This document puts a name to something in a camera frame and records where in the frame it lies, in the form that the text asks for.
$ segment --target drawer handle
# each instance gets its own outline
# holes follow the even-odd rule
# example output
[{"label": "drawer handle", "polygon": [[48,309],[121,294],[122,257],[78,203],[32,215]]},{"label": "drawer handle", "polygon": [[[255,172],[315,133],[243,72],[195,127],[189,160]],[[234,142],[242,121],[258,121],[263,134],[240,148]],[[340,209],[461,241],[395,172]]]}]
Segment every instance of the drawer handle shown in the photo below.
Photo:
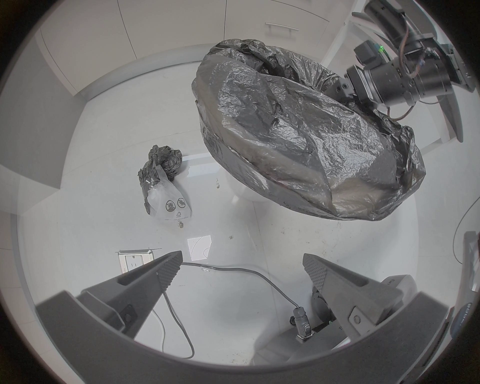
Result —
[{"label": "drawer handle", "polygon": [[299,31],[299,29],[297,29],[297,28],[289,27],[287,25],[282,25],[282,24],[265,23],[265,25],[267,25],[269,27],[271,27],[273,25],[274,27],[286,28],[286,29],[289,29],[290,31],[297,31],[297,32]]}]

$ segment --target wire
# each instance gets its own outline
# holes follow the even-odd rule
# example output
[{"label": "wire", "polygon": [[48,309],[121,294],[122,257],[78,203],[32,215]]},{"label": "wire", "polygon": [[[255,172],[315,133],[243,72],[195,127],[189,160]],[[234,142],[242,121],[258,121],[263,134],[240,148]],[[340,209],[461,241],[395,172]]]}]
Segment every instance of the wire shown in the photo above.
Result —
[{"label": "wire", "polygon": [[405,117],[407,117],[409,115],[409,113],[412,111],[413,107],[415,106],[412,105],[407,112],[405,112],[402,116],[400,117],[397,117],[397,118],[393,118],[393,117],[390,117],[390,107],[387,107],[387,116],[390,118],[390,120],[393,120],[393,121],[400,121],[402,119],[404,119]]},{"label": "wire", "polygon": [[198,263],[182,263],[182,265],[191,265],[195,267],[201,267],[201,268],[207,268],[207,269],[213,269],[215,271],[241,271],[241,272],[248,272],[248,273],[253,273],[254,275],[257,275],[261,277],[263,280],[265,280],[268,284],[270,284],[273,288],[275,288],[280,295],[282,295],[285,299],[287,299],[289,302],[291,302],[295,308],[298,308],[298,304],[294,302],[291,298],[289,298],[285,293],[281,291],[279,287],[277,287],[273,282],[271,282],[267,277],[263,276],[260,272],[253,271],[251,269],[245,269],[245,268],[221,268],[221,267],[214,267],[211,265],[206,265],[206,264],[198,264]]},{"label": "wire", "polygon": [[462,221],[463,219],[465,218],[465,216],[467,215],[467,213],[470,211],[470,209],[472,209],[472,207],[475,205],[475,203],[480,200],[480,196],[473,202],[473,204],[470,206],[469,209],[467,209],[467,211],[464,213],[464,215],[462,216],[462,218],[460,219],[460,222],[458,223],[456,229],[455,229],[455,233],[453,235],[453,240],[452,240],[452,251],[453,251],[453,256],[455,257],[455,260],[457,260],[460,264],[463,264],[460,262],[460,260],[458,260],[456,258],[456,255],[455,255],[455,236],[456,236],[456,232],[458,231],[458,228],[460,228],[460,224],[462,224]]},{"label": "wire", "polygon": [[405,36],[403,36],[402,42],[400,43],[400,50],[398,52],[398,64],[400,64],[400,69],[401,69],[403,75],[410,78],[410,79],[413,79],[413,78],[417,77],[417,75],[420,73],[421,64],[423,62],[423,59],[425,58],[426,52],[425,51],[422,52],[422,54],[419,57],[419,60],[417,62],[417,65],[415,66],[415,70],[413,71],[413,73],[408,73],[407,70],[405,69],[405,63],[403,62],[405,44],[407,43],[408,34],[409,34],[408,23],[407,23],[406,20],[405,20],[405,26],[407,27],[407,30],[405,31]]},{"label": "wire", "polygon": [[440,103],[444,98],[445,98],[445,95],[443,95],[441,99],[438,99],[438,101],[435,101],[434,103],[427,103],[426,101],[421,101],[421,100],[419,100],[419,103],[434,105],[434,104]]},{"label": "wire", "polygon": [[183,334],[185,335],[185,338],[186,338],[187,341],[188,341],[188,344],[190,344],[190,349],[192,350],[192,354],[191,354],[189,357],[185,357],[184,359],[191,359],[193,356],[195,356],[195,349],[193,348],[192,341],[191,341],[190,338],[188,337],[187,331],[185,330],[185,327],[184,327],[183,324],[181,323],[180,319],[177,317],[177,315],[176,315],[175,312],[173,311],[172,303],[171,303],[170,300],[168,299],[167,293],[166,293],[166,292],[163,292],[163,296],[165,297],[165,301],[167,302],[168,310],[170,311],[170,313],[171,313],[171,315],[172,315],[172,317],[173,317],[173,320],[175,320],[175,322],[177,323],[177,325],[180,327],[181,331],[183,332]]},{"label": "wire", "polygon": [[162,327],[162,344],[160,345],[160,351],[163,352],[163,344],[165,343],[165,326],[163,325],[163,322],[162,322],[162,319],[160,319],[160,316],[158,316],[158,313],[155,312],[155,309],[152,309],[152,312],[155,315],[155,317],[158,319],[158,322]]}]

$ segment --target warning symbol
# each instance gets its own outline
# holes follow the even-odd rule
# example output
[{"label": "warning symbol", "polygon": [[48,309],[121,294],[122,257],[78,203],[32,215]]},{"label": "warning symbol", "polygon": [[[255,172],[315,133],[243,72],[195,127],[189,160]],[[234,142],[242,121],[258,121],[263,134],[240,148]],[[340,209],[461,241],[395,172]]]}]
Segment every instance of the warning symbol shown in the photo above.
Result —
[{"label": "warning symbol", "polygon": [[168,200],[167,203],[165,204],[165,209],[169,212],[175,211],[175,203],[171,200]]}]

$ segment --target plastic bag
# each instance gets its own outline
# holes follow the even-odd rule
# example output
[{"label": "plastic bag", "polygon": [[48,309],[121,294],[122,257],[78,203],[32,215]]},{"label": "plastic bag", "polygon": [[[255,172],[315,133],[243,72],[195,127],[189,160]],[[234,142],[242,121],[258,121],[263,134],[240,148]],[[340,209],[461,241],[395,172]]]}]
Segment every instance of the plastic bag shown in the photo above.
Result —
[{"label": "plastic bag", "polygon": [[168,180],[167,174],[159,165],[156,167],[159,182],[148,191],[147,201],[150,216],[157,220],[184,220],[192,215],[192,210],[180,191]]},{"label": "plastic bag", "polygon": [[202,136],[233,177],[280,205],[381,220],[420,187],[423,160],[410,127],[323,94],[337,78],[258,40],[223,41],[192,83]]}]

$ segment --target white tile floor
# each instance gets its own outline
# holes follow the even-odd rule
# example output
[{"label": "white tile floor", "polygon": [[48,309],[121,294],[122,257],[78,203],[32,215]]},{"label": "white tile floor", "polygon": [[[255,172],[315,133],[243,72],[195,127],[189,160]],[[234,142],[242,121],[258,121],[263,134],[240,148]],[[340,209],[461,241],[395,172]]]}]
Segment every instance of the white tile floor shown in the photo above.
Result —
[{"label": "white tile floor", "polygon": [[[235,195],[226,172],[210,156],[185,161],[176,184],[192,208],[180,228],[145,212],[137,172],[152,145],[184,156],[204,154],[190,89],[197,63],[124,82],[91,100],[82,114],[65,163],[60,191],[19,219],[26,278],[35,302],[81,289],[120,273],[119,250],[161,248],[155,257],[210,236],[211,265],[236,265],[269,276],[303,305],[313,323],[312,284],[303,253],[325,257],[367,276],[415,276],[418,227],[415,199],[379,223],[336,222],[301,215],[271,201]],[[194,259],[198,252],[193,250]],[[169,298],[195,346],[194,360],[248,364],[256,349],[288,329],[292,307],[264,281],[242,273],[181,268]],[[164,351],[187,356],[189,346],[161,298],[156,311],[166,329]],[[136,338],[160,349],[161,327],[149,316]]]}]

